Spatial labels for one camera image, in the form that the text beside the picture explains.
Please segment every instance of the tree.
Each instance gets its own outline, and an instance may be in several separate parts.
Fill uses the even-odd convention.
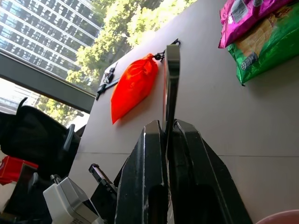
[[[78,114],[76,109],[45,96],[40,96],[35,106],[65,126]]]
[[[113,0],[95,0],[92,2],[93,11],[95,15],[95,19],[99,24],[104,22],[104,18],[106,17],[107,8],[111,6]]]
[[[92,87],[99,86],[104,70],[113,62],[113,55],[124,43],[125,38],[121,34],[128,34],[128,23],[135,10],[144,2],[144,0],[103,1],[100,2],[107,6],[104,28],[92,46],[79,48],[76,63],[81,68],[79,71],[69,71],[66,80],[71,83],[82,85],[88,77]]]
[[[133,47],[140,44],[150,32],[157,31],[166,22],[180,14],[196,0],[164,0],[154,10],[138,7],[128,24],[128,43]]]

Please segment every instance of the office building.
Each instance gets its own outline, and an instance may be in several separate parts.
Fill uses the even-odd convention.
[[[63,79],[101,31],[89,0],[2,0],[0,50]]]

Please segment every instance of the glass window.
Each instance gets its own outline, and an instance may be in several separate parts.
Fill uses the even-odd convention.
[[[89,114],[85,112],[0,78],[0,112],[16,114],[20,101],[25,97],[28,99],[24,105],[39,109],[66,127],[75,124],[75,131],[88,121]]]
[[[0,47],[95,93],[109,65],[195,1],[2,0],[1,21],[16,32],[3,29]]]
[[[34,48],[35,48],[35,44],[33,43],[33,42],[29,42],[28,44],[27,44],[27,49],[29,49],[29,50],[33,50]]]

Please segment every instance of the snack bag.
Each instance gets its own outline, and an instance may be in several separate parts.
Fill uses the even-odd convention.
[[[284,6],[228,46],[241,84],[299,55],[299,3]]]
[[[220,10],[222,23],[219,48],[239,39],[259,20],[280,9],[293,0],[227,0]]]

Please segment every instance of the red object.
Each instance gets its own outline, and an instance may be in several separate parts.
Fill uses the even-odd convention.
[[[7,183],[11,183],[12,181],[17,182],[24,163],[38,168],[38,165],[34,163],[11,156],[5,156],[0,165],[0,184],[5,185]]]
[[[111,97],[111,118],[114,124],[146,98],[154,85],[158,65],[152,54],[131,63],[122,74]]]
[[[298,224],[299,223],[299,210],[283,211],[270,215],[257,224]]]

